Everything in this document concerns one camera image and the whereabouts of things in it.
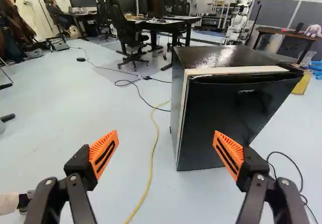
humanoid robot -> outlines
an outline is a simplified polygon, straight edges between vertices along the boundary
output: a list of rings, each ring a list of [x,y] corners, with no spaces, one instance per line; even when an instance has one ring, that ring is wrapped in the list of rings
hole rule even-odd
[[[254,0],[240,0],[238,14],[232,19],[226,32],[226,43],[238,41],[248,21],[248,13]]]

mini fridge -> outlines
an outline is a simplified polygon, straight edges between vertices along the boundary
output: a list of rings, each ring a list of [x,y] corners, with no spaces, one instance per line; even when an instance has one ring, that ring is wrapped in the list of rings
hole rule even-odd
[[[214,131],[251,144],[303,76],[244,45],[174,51],[171,135],[178,171],[222,167]]]

black desk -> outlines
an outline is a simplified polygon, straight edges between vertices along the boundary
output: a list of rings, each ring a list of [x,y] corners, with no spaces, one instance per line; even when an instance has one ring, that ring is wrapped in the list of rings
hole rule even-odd
[[[271,28],[271,27],[258,27],[256,29],[259,34],[258,37],[256,39],[256,42],[253,46],[253,49],[257,48],[257,45],[262,37],[262,35],[264,34],[281,34],[281,35],[285,35],[288,37],[294,37],[294,38],[299,38],[299,39],[303,39],[307,41],[307,45],[302,53],[302,55],[300,56],[300,58],[298,59],[297,63],[300,64],[302,62],[302,60],[304,59],[306,53],[311,49],[311,46],[313,44],[313,42],[315,41],[322,41],[322,38],[316,37],[316,38],[312,38],[312,37],[308,37],[304,34],[293,34],[291,32],[287,32],[287,31],[282,31],[281,29],[276,29],[276,28]]]
[[[199,22],[201,17],[195,16],[164,16],[165,20],[180,20],[186,22],[187,27],[187,35],[186,35],[186,46],[190,45],[190,38],[191,38],[191,25]]]
[[[88,41],[88,39],[85,37],[85,32],[81,28],[79,22],[81,21],[83,23],[84,28],[85,28],[86,25],[88,24],[87,23],[88,20],[96,20],[97,13],[71,14],[71,16],[74,19],[74,22],[75,22],[75,24],[76,24],[76,26],[77,26],[82,38],[84,40]]]
[[[148,21],[138,21],[134,19],[129,19],[129,23],[134,23],[135,27],[138,30],[149,30],[151,33],[151,47],[152,50],[158,49],[158,46],[156,44],[156,33],[157,32],[166,32],[172,34],[172,45],[176,46],[178,41],[178,36],[180,34],[180,29],[182,29],[185,25],[185,21],[180,20],[166,20],[165,23],[159,23],[159,22],[148,22]]]

cable on floor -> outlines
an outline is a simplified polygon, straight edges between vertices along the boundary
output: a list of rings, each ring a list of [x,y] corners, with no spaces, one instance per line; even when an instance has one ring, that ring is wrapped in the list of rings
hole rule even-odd
[[[80,48],[80,47],[70,47],[72,49],[81,49],[84,51],[85,53],[85,60],[90,63],[92,66],[94,66],[95,68],[98,68],[98,69],[107,69],[107,70],[112,70],[112,71],[116,71],[116,72],[120,72],[120,73],[125,73],[125,74],[131,74],[133,76],[136,76],[136,77],[140,77],[144,80],[155,80],[155,81],[158,81],[158,82],[163,82],[163,83],[172,83],[172,82],[167,82],[167,81],[161,81],[161,80],[158,80],[158,79],[155,79],[155,78],[152,78],[150,76],[145,76],[145,77],[142,77],[140,76],[139,74],[134,74],[134,73],[129,73],[129,72],[125,72],[125,71],[121,71],[121,70],[116,70],[116,69],[111,69],[111,68],[107,68],[107,67],[100,67],[100,66],[96,66],[94,65],[90,60],[89,58],[87,57],[87,53],[86,53],[86,50],[84,50],[83,48]]]
[[[153,114],[155,112],[156,109],[158,109],[158,107],[161,107],[161,106],[164,106],[165,104],[167,104],[170,100],[164,102],[164,103],[161,103],[161,104],[158,104],[156,107],[153,107],[153,109],[151,110],[151,114],[150,114],[150,118],[151,118],[151,121],[153,122],[154,126],[155,126],[155,129],[156,129],[156,136],[155,136],[155,142],[154,142],[154,145],[153,145],[153,148],[152,148],[152,151],[151,151],[151,154],[150,154],[150,169],[149,169],[149,179],[147,181],[147,184],[146,184],[146,188],[145,188],[145,191],[138,203],[138,205],[135,207],[135,209],[133,210],[133,212],[131,213],[131,215],[128,217],[128,219],[126,220],[125,224],[128,224],[132,218],[135,216],[135,214],[137,213],[137,211],[140,209],[140,207],[142,206],[146,196],[147,196],[147,193],[149,191],[149,188],[151,186],[151,181],[152,181],[152,174],[153,174],[153,154],[154,154],[154,150],[155,150],[155,147],[156,147],[156,144],[157,144],[157,141],[159,139],[159,132],[160,132],[160,127],[159,125],[156,123],[155,119],[153,118]]]
[[[299,167],[297,166],[297,164],[288,156],[288,155],[286,155],[286,154],[284,154],[284,153],[282,153],[282,152],[278,152],[278,151],[274,151],[274,152],[271,152],[268,156],[267,156],[267,158],[266,158],[266,162],[270,165],[270,166],[272,166],[272,168],[273,168],[273,172],[274,172],[274,177],[275,177],[275,180],[277,180],[277,175],[276,175],[276,170],[275,170],[275,168],[274,168],[274,166],[269,162],[269,158],[270,158],[270,156],[271,155],[273,155],[273,154],[279,154],[279,155],[282,155],[282,156],[284,156],[284,157],[286,157],[289,161],[291,161],[292,162],[292,164],[296,167],[296,169],[297,169],[297,171],[298,171],[298,173],[300,174],[300,178],[301,178],[301,184],[300,184],[300,188],[299,188],[299,193],[300,193],[300,196],[304,199],[304,200],[302,200],[302,202],[303,202],[303,205],[305,205],[306,207],[307,207],[307,209],[311,212],[311,214],[312,214],[312,216],[313,216],[313,218],[314,218],[314,220],[315,220],[315,222],[316,222],[316,224],[318,224],[318,221],[317,221],[317,219],[316,219],[316,217],[315,217],[315,215],[314,215],[314,213],[313,213],[313,211],[311,210],[311,208],[308,206],[308,200],[307,200],[307,198],[303,195],[303,194],[301,194],[301,192],[302,192],[302,190],[303,190],[303,185],[304,185],[304,178],[303,178],[303,175],[302,175],[302,173],[301,173],[301,171],[300,171],[300,169],[299,169]]]
[[[116,70],[116,69],[111,69],[111,68],[107,68],[107,67],[100,67],[100,66],[96,66],[94,65],[87,57],[87,53],[86,53],[86,50],[84,50],[83,48],[80,48],[80,47],[70,47],[72,49],[82,49],[85,53],[85,60],[90,63],[92,66],[94,66],[95,68],[98,68],[98,69],[108,69],[108,70],[112,70],[112,71],[117,71],[117,72],[121,72],[121,73],[124,73],[124,74],[131,74],[133,76],[136,76],[136,77],[140,77],[138,74],[133,74],[133,73],[129,73],[129,72],[125,72],[125,71],[121,71],[121,70]]]
[[[141,93],[140,93],[140,90],[139,90],[139,87],[134,83],[134,82],[136,82],[136,81],[139,81],[140,79],[137,79],[137,80],[135,80],[135,81],[129,81],[129,80],[118,80],[118,81],[116,81],[115,83],[114,83],[114,85],[115,86],[117,86],[117,87],[124,87],[124,86],[127,86],[127,85],[129,85],[129,84],[132,84],[132,85],[134,85],[135,87],[136,87],[136,89],[137,89],[137,92],[138,92],[138,94],[139,94],[139,97],[149,106],[149,107],[151,107],[151,108],[153,108],[153,109],[157,109],[157,110],[160,110],[160,111],[164,111],[164,112],[171,112],[170,110],[165,110],[165,109],[161,109],[161,108],[159,108],[158,106],[157,107],[154,107],[154,106],[152,106],[152,105],[150,105],[142,96],[141,96]]]

fridge top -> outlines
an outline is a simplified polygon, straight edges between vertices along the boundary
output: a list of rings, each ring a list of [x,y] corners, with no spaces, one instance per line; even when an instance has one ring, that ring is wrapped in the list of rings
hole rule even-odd
[[[185,69],[277,64],[245,45],[175,47],[175,52]]]

